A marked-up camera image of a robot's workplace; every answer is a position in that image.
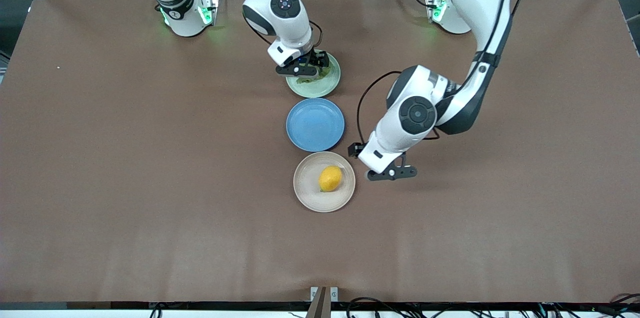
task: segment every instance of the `blue plate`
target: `blue plate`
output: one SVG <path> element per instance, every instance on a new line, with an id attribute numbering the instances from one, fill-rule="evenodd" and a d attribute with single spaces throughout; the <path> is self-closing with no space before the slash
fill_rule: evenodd
<path id="1" fill-rule="evenodd" d="M 327 99 L 304 99 L 288 113 L 286 126 L 286 134 L 295 146 L 304 151 L 326 151 L 342 138 L 345 117 Z"/>

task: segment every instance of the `green plate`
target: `green plate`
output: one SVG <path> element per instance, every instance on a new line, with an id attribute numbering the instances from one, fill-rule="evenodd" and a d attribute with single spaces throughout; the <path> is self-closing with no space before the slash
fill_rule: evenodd
<path id="1" fill-rule="evenodd" d="M 320 74 L 321 78 L 318 77 L 318 79 L 309 82 L 306 82 L 303 78 L 289 77 L 286 78 L 288 87 L 305 98 L 320 98 L 333 92 L 340 81 L 340 65 L 333 55 L 329 53 L 327 55 L 329 55 L 329 69 L 324 69 L 327 72 L 325 76 Z"/>

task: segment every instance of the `yellow lemon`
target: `yellow lemon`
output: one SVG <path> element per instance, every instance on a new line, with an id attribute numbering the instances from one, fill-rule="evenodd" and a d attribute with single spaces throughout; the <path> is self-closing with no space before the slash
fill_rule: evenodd
<path id="1" fill-rule="evenodd" d="M 321 192 L 331 192 L 338 188 L 340 181 L 343 180 L 342 170 L 335 165 L 329 165 L 320 173 L 318 178 L 318 185 L 320 185 Z"/>

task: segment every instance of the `white plate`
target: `white plate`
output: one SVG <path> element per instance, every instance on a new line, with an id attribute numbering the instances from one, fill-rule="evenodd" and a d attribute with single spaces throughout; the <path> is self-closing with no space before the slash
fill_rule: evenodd
<path id="1" fill-rule="evenodd" d="M 342 181 L 333 192 L 322 193 L 318 186 L 320 173 L 329 165 L 342 170 Z M 314 152 L 300 161 L 293 174 L 293 190 L 298 200 L 318 213 L 329 213 L 342 208 L 354 194 L 356 176 L 349 162 L 334 152 Z"/>

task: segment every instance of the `brown table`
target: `brown table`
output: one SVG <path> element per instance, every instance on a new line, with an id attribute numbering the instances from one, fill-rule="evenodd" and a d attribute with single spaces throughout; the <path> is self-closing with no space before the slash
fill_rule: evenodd
<path id="1" fill-rule="evenodd" d="M 35 1 L 0 86 L 1 300 L 607 301 L 640 290 L 640 60 L 617 0 L 523 0 L 471 131 L 313 213 L 286 137 L 300 98 L 222 0 L 173 35 L 151 0 Z M 304 0 L 357 140 L 363 89 L 475 51 L 413 0 Z M 393 78 L 363 105 L 369 134 Z"/>

